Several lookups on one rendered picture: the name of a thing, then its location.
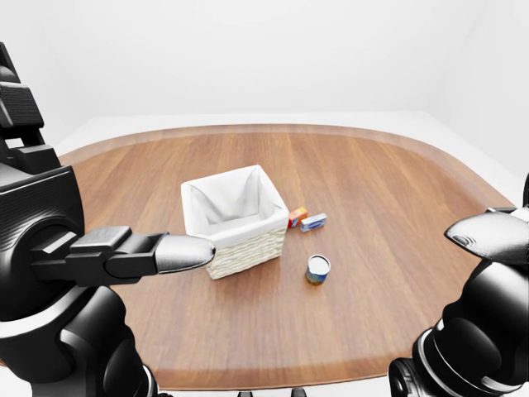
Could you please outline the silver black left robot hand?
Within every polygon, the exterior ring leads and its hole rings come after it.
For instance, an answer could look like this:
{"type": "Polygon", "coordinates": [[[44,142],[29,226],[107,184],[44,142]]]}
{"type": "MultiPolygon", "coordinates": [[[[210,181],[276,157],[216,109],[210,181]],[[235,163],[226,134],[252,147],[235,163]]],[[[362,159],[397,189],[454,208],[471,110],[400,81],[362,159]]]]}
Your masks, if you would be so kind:
{"type": "Polygon", "coordinates": [[[135,284],[212,261],[215,246],[200,237],[87,231],[74,169],[45,143],[43,125],[0,42],[0,321],[39,313],[74,286],[135,284]]]}

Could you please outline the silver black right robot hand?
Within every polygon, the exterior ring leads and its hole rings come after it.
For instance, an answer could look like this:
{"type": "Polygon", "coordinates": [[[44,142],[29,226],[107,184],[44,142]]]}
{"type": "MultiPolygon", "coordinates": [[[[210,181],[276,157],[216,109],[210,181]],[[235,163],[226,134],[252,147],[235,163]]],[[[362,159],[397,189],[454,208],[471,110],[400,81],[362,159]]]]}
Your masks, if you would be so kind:
{"type": "Polygon", "coordinates": [[[529,381],[529,174],[520,208],[488,208],[445,236],[480,263],[444,308],[434,346],[462,380],[509,393],[529,381]]]}

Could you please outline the blue yellow soup tin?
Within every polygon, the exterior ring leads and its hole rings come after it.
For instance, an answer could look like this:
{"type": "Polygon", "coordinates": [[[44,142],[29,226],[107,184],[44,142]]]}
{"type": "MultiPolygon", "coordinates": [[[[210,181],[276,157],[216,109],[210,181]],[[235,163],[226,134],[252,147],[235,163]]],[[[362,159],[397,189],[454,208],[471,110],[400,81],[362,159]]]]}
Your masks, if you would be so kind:
{"type": "Polygon", "coordinates": [[[321,285],[331,270],[331,262],[322,255],[310,256],[307,260],[306,279],[312,285],[321,285]]]}

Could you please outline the white-lined wicker basket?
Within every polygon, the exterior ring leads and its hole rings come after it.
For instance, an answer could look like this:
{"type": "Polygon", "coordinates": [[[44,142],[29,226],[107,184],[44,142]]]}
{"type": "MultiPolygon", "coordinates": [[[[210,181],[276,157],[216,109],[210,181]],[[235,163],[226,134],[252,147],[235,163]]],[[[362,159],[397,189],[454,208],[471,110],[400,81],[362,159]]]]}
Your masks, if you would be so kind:
{"type": "Polygon", "coordinates": [[[288,209],[260,165],[181,184],[185,231],[216,247],[206,265],[214,280],[281,256],[288,209]]]}

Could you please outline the small blue white food box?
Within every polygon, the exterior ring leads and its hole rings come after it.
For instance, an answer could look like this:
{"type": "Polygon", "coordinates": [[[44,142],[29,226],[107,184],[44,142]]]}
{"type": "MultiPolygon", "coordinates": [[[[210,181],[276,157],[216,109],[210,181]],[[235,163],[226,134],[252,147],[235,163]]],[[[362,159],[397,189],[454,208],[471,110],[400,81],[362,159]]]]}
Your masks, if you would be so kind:
{"type": "Polygon", "coordinates": [[[312,215],[311,217],[304,218],[301,221],[300,229],[302,232],[308,232],[325,225],[327,220],[327,215],[325,213],[319,213],[312,215]]]}

